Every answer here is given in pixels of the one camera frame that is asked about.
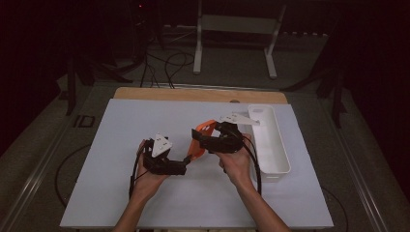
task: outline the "hand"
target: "hand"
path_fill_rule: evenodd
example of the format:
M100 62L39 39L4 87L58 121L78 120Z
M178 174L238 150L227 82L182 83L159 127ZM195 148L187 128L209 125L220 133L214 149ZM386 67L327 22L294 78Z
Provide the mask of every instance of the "hand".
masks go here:
M243 137L245 137L245 145L249 147L250 134L243 133ZM252 185L249 175L250 154L244 147L232 154L218 152L215 152L215 154L220 158L220 167L226 171L235 187Z
M144 146L145 140L142 140L139 144L139 149ZM135 181L135 187L133 188L132 198L143 197L145 200L151 199L160 188L162 182L168 177L168 175L156 175L149 172L144 167L144 154L141 154L138 161L138 170L136 176L139 177Z

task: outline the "orange object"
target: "orange object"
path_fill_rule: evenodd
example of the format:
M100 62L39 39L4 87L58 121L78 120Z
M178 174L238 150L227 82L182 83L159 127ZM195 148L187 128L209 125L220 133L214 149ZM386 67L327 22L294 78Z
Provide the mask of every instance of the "orange object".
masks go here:
M211 136L216 125L217 121L209 120L203 124L198 125L195 130L201 132L202 135ZM194 161L201 157L204 153L205 149L200 148L199 141L192 139L192 142L190 143L190 149L188 150L188 156L191 156L190 160Z

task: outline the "floor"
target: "floor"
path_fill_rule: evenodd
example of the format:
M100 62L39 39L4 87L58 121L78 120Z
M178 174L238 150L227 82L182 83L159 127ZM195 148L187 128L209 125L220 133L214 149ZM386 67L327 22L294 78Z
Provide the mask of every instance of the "floor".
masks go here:
M278 78L273 80L268 77L258 41L231 46L215 40L212 34L204 46L201 74L193 74L190 62L195 42L189 33L190 29L168 29L164 34L166 50L155 42L150 45L144 87L277 91L308 76L327 40L281 35L273 54ZM97 72L94 86L77 83L77 107L71 117L65 116L67 102L56 99L12 145L0 159L0 231L73 231L60 228L59 222L106 104L116 88L139 86L144 67L124 74L132 80L130 84ZM175 73L172 83L166 73ZM335 227L322 231L410 231L410 206L349 91L343 91L346 111L338 129L329 116L332 99L315 95L318 84L285 95L294 108L334 220ZM62 90L66 88L65 77L60 85ZM84 116L94 117L95 124L76 126L75 119Z

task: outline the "person's right hand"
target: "person's right hand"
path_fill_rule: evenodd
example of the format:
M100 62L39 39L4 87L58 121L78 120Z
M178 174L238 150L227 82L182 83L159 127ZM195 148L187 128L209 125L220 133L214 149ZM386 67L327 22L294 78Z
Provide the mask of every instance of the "person's right hand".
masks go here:
M244 133L243 137L245 137L245 145L249 147L250 134ZM236 188L252 185L249 175L250 154L244 147L232 154L218 152L215 154L220 158L220 167L226 171Z

